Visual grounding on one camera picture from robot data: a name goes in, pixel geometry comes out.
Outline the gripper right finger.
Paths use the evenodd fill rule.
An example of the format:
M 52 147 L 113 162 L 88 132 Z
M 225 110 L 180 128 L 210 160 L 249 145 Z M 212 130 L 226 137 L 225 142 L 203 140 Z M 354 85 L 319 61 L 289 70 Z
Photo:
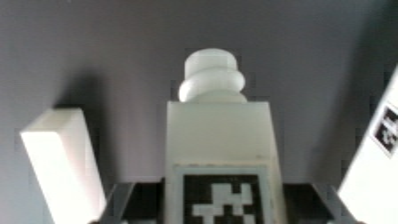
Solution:
M 353 215 L 331 185 L 287 183 L 289 224 L 365 224 Z

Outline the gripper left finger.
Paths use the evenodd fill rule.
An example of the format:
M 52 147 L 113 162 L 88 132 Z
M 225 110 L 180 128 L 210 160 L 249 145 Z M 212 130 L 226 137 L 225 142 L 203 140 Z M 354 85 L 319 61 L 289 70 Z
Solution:
M 164 183 L 116 184 L 106 210 L 90 224 L 164 224 Z

